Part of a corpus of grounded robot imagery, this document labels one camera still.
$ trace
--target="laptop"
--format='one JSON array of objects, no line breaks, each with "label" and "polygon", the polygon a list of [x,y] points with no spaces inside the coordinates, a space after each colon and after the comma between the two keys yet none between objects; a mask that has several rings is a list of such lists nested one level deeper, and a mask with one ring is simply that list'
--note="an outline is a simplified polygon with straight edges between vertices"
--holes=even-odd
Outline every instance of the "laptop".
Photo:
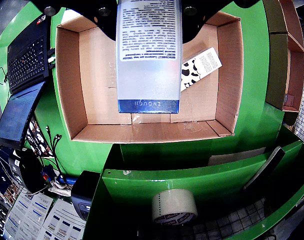
[{"label": "laptop", "polygon": [[0,119],[0,145],[21,150],[33,113],[50,76],[51,18],[42,14],[7,47],[11,96]]}]

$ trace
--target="laptop keyboard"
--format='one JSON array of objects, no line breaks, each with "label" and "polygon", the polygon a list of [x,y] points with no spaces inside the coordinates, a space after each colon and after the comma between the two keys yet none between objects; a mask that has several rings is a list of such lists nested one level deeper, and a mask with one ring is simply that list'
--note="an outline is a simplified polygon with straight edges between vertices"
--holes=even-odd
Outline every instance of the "laptop keyboard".
[{"label": "laptop keyboard", "polygon": [[10,89],[16,89],[45,71],[44,41],[39,38],[25,47],[23,53],[8,63]]}]

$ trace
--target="laptop screen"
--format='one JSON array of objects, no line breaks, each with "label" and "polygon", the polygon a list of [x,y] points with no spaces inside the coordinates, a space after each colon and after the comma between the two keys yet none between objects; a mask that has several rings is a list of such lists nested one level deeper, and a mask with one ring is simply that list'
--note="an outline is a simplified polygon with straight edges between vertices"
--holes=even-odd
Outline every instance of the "laptop screen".
[{"label": "laptop screen", "polygon": [[45,81],[10,97],[0,119],[0,144],[20,150]]}]

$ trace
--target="packing tape roll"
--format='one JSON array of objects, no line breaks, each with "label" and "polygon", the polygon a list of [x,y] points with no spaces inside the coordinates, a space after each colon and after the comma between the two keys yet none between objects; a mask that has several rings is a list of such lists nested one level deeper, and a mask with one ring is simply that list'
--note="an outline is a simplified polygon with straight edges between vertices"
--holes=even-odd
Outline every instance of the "packing tape roll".
[{"label": "packing tape roll", "polygon": [[152,221],[165,225],[179,225],[198,216],[193,193],[186,189],[162,191],[152,199]]}]

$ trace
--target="open cardboard box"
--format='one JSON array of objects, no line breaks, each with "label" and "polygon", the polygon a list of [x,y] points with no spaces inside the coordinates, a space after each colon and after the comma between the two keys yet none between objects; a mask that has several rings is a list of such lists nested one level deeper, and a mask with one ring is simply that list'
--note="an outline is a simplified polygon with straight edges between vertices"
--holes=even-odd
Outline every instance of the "open cardboard box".
[{"label": "open cardboard box", "polygon": [[56,30],[57,86],[72,140],[169,143],[234,134],[244,75],[238,17],[218,12],[183,44],[182,61],[214,47],[222,67],[181,93],[178,114],[119,113],[115,42],[82,16]]},{"label": "open cardboard box", "polygon": [[266,102],[299,112],[304,84],[304,40],[292,0],[263,0],[270,39]]}]

